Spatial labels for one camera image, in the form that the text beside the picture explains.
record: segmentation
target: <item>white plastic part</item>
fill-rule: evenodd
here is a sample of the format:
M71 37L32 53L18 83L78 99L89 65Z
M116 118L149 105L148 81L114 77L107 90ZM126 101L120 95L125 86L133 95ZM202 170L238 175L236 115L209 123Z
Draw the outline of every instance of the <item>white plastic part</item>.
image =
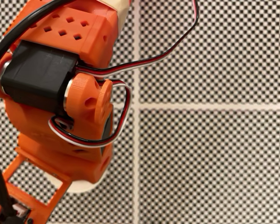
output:
M107 169L106 171L103 173L101 179L99 179L98 182L96 183L90 183L88 181L74 181L70 187L68 188L67 192L68 193L83 193L83 192L87 192L90 190L95 189L102 181L103 179L106 177L107 175ZM48 174L48 173L44 173L44 176L56 187L59 188L60 185L62 184L62 182L60 180L58 180L57 178L53 177L52 175Z
M118 16L118 34L120 34L125 22L126 16L129 12L129 0L97 0L117 11Z

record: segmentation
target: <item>checkered pattern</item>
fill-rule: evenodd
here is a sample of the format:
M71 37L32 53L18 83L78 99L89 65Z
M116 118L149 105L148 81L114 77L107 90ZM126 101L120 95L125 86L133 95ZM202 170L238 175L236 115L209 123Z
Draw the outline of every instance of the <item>checkered pattern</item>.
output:
M190 2L135 0L111 66L172 46L193 21ZM0 1L0 38L23 3ZM108 174L90 192L65 194L50 223L280 224L280 109L256 107L280 107L280 0L199 5L198 26L172 56L112 77L136 91ZM248 110L197 110L213 104ZM17 134L0 104L2 169ZM27 164L11 181L39 200L54 192Z
M164 62L141 70L142 103L279 103L280 0L199 1L198 26ZM140 1L140 55L189 28L191 1Z
M57 190L44 176L44 171L26 161L20 165L9 182L44 204L49 202Z
M142 110L140 224L280 224L280 111Z

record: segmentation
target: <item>screw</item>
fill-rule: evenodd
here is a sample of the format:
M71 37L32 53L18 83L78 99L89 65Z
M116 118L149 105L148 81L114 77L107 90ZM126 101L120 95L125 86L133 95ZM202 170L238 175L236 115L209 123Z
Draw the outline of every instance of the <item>screw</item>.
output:
M27 220L27 224L33 224L33 219L32 219L32 218L29 218L29 219Z

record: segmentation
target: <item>orange plastic part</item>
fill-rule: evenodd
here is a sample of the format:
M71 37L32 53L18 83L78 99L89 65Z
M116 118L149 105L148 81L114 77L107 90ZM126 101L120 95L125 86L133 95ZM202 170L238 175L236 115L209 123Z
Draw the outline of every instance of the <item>orange plastic part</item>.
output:
M7 31L48 1L30 0ZM44 17L20 39L77 53L85 63L104 68L109 65L117 37L114 9L96 0L76 0Z

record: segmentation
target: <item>orange robot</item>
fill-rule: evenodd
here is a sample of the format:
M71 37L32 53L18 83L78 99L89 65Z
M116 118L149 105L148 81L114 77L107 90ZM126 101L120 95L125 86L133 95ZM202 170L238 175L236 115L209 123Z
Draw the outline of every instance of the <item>orange robot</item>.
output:
M166 58L166 52L107 68L131 0L29 0L0 42L0 98L20 131L18 155L0 171L0 223L46 223L73 181L96 183L112 157L131 105L131 88L106 77ZM113 87L126 101L112 130ZM48 204L8 182L29 161L62 182Z

